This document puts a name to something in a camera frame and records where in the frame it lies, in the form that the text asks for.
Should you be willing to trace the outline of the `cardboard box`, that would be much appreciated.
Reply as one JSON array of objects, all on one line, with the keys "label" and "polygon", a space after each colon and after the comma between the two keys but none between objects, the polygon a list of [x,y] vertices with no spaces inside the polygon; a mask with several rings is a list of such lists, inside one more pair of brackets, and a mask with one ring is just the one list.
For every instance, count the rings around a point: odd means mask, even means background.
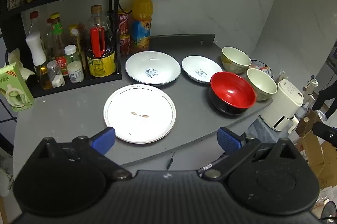
[{"label": "cardboard box", "polygon": [[321,121],[318,114],[310,109],[296,128],[299,139],[295,141],[295,146],[323,189],[336,186],[336,148],[327,141],[320,143],[312,133],[313,125],[318,121]]}]

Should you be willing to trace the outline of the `small white pill bottle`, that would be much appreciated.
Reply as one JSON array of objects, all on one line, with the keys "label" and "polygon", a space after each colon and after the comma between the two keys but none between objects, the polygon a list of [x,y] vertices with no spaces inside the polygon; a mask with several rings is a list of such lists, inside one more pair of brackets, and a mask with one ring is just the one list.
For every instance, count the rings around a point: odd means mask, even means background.
[{"label": "small white pill bottle", "polygon": [[67,71],[72,83],[80,83],[84,80],[84,72],[80,61],[72,61],[67,65]]}]

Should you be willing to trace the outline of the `lower red drink can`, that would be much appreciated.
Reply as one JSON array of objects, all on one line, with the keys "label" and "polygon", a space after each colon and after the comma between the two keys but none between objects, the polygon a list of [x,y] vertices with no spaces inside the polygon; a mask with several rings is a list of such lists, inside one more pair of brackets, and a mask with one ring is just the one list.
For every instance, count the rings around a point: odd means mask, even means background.
[{"label": "lower red drink can", "polygon": [[130,34],[123,34],[119,36],[120,54],[128,56],[130,54]]}]

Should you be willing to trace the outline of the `white deep plate Sweet print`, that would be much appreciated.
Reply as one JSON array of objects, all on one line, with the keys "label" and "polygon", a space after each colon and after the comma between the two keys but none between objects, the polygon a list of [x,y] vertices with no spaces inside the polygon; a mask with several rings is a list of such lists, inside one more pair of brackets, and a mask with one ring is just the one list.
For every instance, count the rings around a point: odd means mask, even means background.
[{"label": "white deep plate Sweet print", "polygon": [[181,74],[181,66],[172,56],[157,51],[138,52],[130,56],[125,70],[135,81],[148,85],[165,85]]}]

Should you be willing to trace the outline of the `green carton box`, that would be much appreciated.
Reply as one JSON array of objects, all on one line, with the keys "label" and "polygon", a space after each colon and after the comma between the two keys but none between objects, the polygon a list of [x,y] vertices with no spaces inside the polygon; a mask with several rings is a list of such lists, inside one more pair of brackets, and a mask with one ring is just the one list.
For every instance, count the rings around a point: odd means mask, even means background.
[{"label": "green carton box", "polygon": [[15,112],[34,106],[34,98],[23,79],[17,63],[1,68],[1,94]]}]

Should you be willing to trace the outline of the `red drink can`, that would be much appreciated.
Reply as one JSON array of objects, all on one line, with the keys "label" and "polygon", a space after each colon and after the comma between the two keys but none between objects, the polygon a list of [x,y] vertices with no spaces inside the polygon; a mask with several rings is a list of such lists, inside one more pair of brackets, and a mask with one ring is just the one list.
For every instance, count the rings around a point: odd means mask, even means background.
[{"label": "red drink can", "polygon": [[120,35],[128,34],[129,18],[128,14],[118,11],[118,30]]},{"label": "red drink can", "polygon": [[128,56],[130,54],[130,34],[123,34],[119,36],[120,54]]}]

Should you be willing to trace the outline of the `white air fryer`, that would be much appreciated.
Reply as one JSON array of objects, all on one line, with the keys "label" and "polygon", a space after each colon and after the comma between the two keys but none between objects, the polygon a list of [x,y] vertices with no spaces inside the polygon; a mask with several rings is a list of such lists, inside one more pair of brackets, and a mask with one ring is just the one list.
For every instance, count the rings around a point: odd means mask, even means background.
[{"label": "white air fryer", "polygon": [[290,134],[298,125],[295,114],[303,104],[303,95],[289,80],[277,84],[278,90],[272,96],[273,102],[264,109],[260,117],[274,131],[287,130]]}]

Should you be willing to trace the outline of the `cooker pot with bags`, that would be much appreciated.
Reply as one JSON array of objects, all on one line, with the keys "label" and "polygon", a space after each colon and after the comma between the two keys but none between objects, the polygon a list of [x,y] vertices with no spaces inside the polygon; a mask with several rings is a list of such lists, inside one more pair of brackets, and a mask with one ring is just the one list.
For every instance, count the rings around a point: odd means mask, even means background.
[{"label": "cooker pot with bags", "polygon": [[259,69],[261,71],[263,71],[264,73],[266,73],[267,75],[269,75],[271,78],[274,77],[274,73],[272,71],[272,69],[270,68],[270,66],[268,66],[266,63],[259,61],[259,60],[252,60],[251,61],[251,68],[256,68]]}]

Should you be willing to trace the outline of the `large soy sauce bottle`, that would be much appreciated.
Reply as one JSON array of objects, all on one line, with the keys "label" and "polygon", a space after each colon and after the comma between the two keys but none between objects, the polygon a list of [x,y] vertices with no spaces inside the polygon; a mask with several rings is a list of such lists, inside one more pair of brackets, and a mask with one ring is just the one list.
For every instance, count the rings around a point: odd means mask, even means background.
[{"label": "large soy sauce bottle", "polygon": [[113,34],[110,21],[103,14],[100,4],[91,6],[91,16],[86,31],[86,56],[90,74],[93,77],[112,75],[116,71]]}]

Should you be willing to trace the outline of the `black metal kitchen rack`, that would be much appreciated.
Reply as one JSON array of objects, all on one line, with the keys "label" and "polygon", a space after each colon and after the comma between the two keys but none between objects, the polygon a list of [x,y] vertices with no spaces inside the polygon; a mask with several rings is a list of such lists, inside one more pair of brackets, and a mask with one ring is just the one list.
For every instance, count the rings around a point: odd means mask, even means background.
[{"label": "black metal kitchen rack", "polygon": [[[21,18],[21,12],[29,10],[33,7],[38,7],[44,4],[57,2],[60,0],[33,0],[32,2],[26,2],[19,7],[15,7],[11,10],[7,9],[7,0],[1,0],[1,31],[3,39],[8,50],[20,49],[28,50],[28,45],[24,45],[24,26]],[[28,87],[34,98],[51,95],[58,92],[64,92],[76,88],[86,87],[90,85],[106,83],[109,81],[120,80],[122,78],[122,69],[120,63],[120,45],[119,45],[119,29],[117,25],[118,19],[118,0],[108,0],[108,18],[112,25],[110,25],[110,33],[112,37],[111,42],[114,43],[115,50],[115,64],[116,71],[111,75],[105,77],[94,77],[88,75],[85,77],[83,83],[71,84],[69,80],[66,80],[66,84],[62,87],[56,88],[56,90],[44,91],[36,77],[29,80]]]}]

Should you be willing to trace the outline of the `red cap clear bottle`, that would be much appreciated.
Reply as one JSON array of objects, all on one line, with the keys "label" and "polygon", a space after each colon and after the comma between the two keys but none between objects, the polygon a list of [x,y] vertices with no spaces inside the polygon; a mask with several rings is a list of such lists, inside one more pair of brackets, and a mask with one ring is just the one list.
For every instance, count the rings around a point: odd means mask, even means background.
[{"label": "red cap clear bottle", "polygon": [[30,13],[30,27],[28,30],[28,34],[39,31],[39,12],[33,11]]}]

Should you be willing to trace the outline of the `upper red drink can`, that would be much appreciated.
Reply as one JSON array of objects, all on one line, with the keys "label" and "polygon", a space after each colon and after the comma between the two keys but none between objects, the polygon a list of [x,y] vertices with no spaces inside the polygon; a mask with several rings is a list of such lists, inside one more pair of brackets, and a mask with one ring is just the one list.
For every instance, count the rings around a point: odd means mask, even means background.
[{"label": "upper red drink can", "polygon": [[118,11],[118,30],[120,35],[128,34],[129,18],[128,14]]}]

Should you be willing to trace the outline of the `clear spice jar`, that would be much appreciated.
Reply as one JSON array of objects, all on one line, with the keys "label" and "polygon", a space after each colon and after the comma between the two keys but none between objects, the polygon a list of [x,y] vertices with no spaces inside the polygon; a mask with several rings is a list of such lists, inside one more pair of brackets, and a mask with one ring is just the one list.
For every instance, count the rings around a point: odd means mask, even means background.
[{"label": "clear spice jar", "polygon": [[58,88],[65,85],[63,74],[61,73],[60,66],[56,60],[47,63],[48,75],[53,88]]}]

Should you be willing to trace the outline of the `large white plate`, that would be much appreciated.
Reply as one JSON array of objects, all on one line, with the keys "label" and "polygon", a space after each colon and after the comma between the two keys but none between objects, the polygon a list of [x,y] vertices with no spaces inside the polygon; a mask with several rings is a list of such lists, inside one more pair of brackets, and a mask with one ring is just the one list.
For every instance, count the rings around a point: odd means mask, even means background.
[{"label": "large white plate", "polygon": [[113,92],[105,102],[103,118],[118,139],[150,144],[173,129],[177,117],[171,98],[159,88],[132,84]]}]

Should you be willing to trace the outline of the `white cap oil dispenser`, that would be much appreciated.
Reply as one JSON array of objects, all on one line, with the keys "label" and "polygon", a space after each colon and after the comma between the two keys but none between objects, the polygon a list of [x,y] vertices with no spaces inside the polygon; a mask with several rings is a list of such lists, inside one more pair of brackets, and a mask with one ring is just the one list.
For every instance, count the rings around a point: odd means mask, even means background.
[{"label": "white cap oil dispenser", "polygon": [[31,32],[26,37],[26,43],[30,49],[35,72],[43,90],[52,89],[52,84],[48,74],[47,57],[42,47],[39,31]]}]

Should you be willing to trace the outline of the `orange juice bottle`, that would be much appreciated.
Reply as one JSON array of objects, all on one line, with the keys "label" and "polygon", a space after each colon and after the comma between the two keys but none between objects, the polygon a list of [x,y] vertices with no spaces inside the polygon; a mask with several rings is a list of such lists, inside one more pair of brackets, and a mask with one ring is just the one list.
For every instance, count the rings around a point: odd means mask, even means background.
[{"label": "orange juice bottle", "polygon": [[147,51],[150,45],[153,4],[151,0],[134,0],[132,4],[131,51]]}]

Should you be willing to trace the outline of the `cream bowl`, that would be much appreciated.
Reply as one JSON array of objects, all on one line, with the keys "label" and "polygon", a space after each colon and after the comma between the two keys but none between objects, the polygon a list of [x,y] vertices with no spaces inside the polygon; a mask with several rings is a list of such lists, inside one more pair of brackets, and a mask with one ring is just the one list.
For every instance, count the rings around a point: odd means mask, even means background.
[{"label": "cream bowl", "polygon": [[250,57],[243,51],[234,47],[223,47],[221,61],[224,69],[227,72],[236,75],[246,72],[251,66]]},{"label": "cream bowl", "polygon": [[256,68],[249,68],[246,71],[246,80],[252,86],[257,101],[268,100],[278,90],[274,80],[268,74]]}]

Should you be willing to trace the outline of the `small white plate Bakery print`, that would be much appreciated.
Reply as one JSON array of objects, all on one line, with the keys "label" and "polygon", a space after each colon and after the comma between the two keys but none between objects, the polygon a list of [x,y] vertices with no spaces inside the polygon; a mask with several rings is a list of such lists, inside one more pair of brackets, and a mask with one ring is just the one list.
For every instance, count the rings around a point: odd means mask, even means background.
[{"label": "small white plate Bakery print", "polygon": [[223,71],[215,61],[203,56],[185,57],[182,68],[189,78],[202,84],[209,84],[215,73]]}]

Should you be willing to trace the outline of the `green label sauce bottle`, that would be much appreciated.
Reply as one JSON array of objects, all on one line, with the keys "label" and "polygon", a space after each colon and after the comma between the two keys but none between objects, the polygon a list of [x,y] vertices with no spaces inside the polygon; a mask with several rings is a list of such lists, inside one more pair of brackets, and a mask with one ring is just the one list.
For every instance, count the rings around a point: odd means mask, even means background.
[{"label": "green label sauce bottle", "polygon": [[63,76],[68,75],[67,62],[64,48],[66,47],[66,38],[64,35],[63,26],[60,21],[60,13],[56,12],[50,15],[51,19],[51,34],[52,34],[52,45],[53,52],[56,62],[60,66],[60,71]]}]

